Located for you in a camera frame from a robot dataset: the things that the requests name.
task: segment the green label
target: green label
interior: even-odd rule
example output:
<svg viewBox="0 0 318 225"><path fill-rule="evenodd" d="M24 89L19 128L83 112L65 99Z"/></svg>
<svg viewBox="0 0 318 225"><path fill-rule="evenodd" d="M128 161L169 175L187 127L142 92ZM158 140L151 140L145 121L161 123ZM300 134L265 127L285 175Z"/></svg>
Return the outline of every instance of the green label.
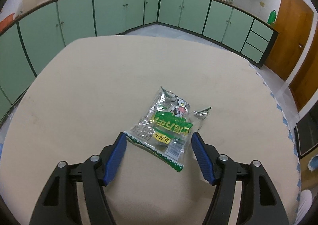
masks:
<svg viewBox="0 0 318 225"><path fill-rule="evenodd" d="M190 132L192 123L186 122L186 119L176 117L171 112L157 112L154 116L154 123L169 131L177 134L187 135Z"/></svg>

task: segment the table surface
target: table surface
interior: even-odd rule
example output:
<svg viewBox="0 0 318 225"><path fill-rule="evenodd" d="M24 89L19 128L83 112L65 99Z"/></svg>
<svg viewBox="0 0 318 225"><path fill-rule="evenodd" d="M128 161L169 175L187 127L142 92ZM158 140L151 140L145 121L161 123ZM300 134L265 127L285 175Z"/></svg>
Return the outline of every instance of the table surface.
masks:
<svg viewBox="0 0 318 225"><path fill-rule="evenodd" d="M200 134L234 161L262 162L291 223L299 173L288 128L270 90L240 56L196 42L108 36L76 40L33 82L13 117L0 167L0 193L24 225L61 160L80 163L138 122L160 86L192 110L211 106ZM105 188L118 225L202 224L214 187L189 148L178 173L128 142L115 180ZM83 224L89 224L78 188ZM237 182L229 224L239 210Z"/></svg>

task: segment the drawer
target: drawer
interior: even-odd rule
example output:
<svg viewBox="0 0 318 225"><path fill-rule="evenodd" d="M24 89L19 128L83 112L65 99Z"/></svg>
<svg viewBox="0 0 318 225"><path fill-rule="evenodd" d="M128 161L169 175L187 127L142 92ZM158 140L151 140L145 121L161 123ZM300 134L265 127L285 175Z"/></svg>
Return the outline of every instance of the drawer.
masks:
<svg viewBox="0 0 318 225"><path fill-rule="evenodd" d="M245 43L241 53L248 58L252 59L254 62L258 63L263 55L261 51L252 47L250 44Z"/></svg>
<svg viewBox="0 0 318 225"><path fill-rule="evenodd" d="M262 24L258 20L254 20L253 26L252 26L252 31L266 39L267 41L270 41L271 36L273 35L273 30L266 26L265 24Z"/></svg>
<svg viewBox="0 0 318 225"><path fill-rule="evenodd" d="M258 50L262 51L263 53L268 46L268 41L264 40L262 37L258 36L252 31L249 33L246 42L257 48Z"/></svg>

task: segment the floor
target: floor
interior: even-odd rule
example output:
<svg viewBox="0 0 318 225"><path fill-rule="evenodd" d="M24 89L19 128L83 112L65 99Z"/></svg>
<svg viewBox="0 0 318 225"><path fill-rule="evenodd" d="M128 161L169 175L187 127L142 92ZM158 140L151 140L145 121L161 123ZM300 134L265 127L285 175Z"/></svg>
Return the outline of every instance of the floor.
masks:
<svg viewBox="0 0 318 225"><path fill-rule="evenodd" d="M151 37L166 37L166 38L175 38L175 39L183 39L188 41L195 41L202 44L210 45L216 48L222 48L221 46L214 44L208 40L205 40L200 37L196 37L195 35L188 34L186 32L169 28L166 26L154 24L151 26L147 26L138 30L134 30L132 32L127 33L127 35L140 35L140 36L151 36ZM282 110L286 116L288 121L289 128L294 135L294 127L296 123L299 121L299 115L297 112L297 108L292 97L292 94L288 88L288 85L279 78L275 73L273 73L266 66L263 66L261 69L255 67L255 69L260 73L263 77L272 93L274 94L276 100L279 102L279 105L282 107ZM2 146L4 143L5 136L7 134L11 119L14 115L15 111L9 115L9 118L6 120L4 125L0 128L0 158L2 152Z"/></svg>

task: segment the snack bag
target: snack bag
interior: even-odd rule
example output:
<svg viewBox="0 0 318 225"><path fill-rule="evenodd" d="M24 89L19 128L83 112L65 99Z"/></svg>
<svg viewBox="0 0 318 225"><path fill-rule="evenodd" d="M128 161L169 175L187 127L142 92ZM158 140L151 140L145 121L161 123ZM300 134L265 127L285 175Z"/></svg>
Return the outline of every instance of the snack bag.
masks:
<svg viewBox="0 0 318 225"><path fill-rule="evenodd" d="M190 138L201 128L210 109L190 112L187 101L161 87L146 115L125 133L180 172Z"/></svg>

